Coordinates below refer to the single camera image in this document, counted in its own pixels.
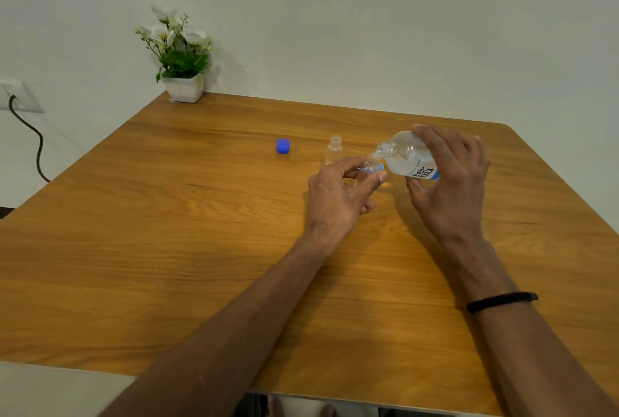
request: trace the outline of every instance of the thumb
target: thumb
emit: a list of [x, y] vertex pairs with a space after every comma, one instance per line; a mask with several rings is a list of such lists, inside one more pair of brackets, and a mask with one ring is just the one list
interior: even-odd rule
[[355, 188], [355, 199], [362, 206], [372, 193], [387, 180], [389, 174], [387, 171], [376, 171], [370, 174], [367, 178]]
[[410, 193], [410, 201], [413, 202], [415, 209], [419, 211], [427, 196], [428, 189], [422, 186], [414, 177], [406, 178], [406, 187], [408, 187], [408, 192]]

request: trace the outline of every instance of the left hand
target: left hand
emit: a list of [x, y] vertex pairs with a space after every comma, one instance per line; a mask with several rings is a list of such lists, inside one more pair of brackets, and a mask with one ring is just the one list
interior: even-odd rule
[[308, 180], [309, 206], [306, 233], [327, 242], [332, 250], [352, 231], [362, 213], [376, 206], [370, 195], [387, 179], [386, 171], [369, 175], [358, 187], [342, 180], [354, 178], [365, 158], [347, 157], [329, 166]]

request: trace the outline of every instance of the wood grain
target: wood grain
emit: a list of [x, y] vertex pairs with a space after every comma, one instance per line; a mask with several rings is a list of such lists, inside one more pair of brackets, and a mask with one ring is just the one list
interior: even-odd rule
[[[482, 137], [488, 238], [619, 398], [619, 237], [509, 127], [218, 94], [159, 96], [0, 221], [0, 359], [139, 374], [288, 250], [330, 135], [367, 154], [414, 122]], [[290, 154], [275, 152], [280, 137]], [[403, 178], [375, 200], [254, 388], [501, 413]]]

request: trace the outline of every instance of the floor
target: floor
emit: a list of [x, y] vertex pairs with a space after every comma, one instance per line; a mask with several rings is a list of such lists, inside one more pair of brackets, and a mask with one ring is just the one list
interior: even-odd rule
[[[0, 361], [0, 416], [95, 417], [133, 380], [131, 376]], [[317, 417], [322, 408], [321, 402], [309, 399], [280, 397], [280, 400], [288, 417]], [[378, 417], [375, 406], [331, 404], [341, 417]], [[412, 412], [406, 417], [456, 415], [469, 414]]]

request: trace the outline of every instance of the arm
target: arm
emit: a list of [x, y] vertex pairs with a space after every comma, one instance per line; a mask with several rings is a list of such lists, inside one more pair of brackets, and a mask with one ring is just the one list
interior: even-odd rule
[[[479, 137], [414, 126], [441, 178], [431, 188], [407, 179], [414, 207], [445, 248], [469, 301], [518, 291], [482, 233], [484, 182], [490, 162]], [[598, 386], [531, 303], [476, 314], [515, 416], [619, 416]]]
[[377, 172], [355, 189], [363, 158], [345, 158], [309, 179], [307, 227], [283, 259], [156, 360], [100, 416], [229, 416], [266, 361], [278, 335], [325, 260], [374, 208]]

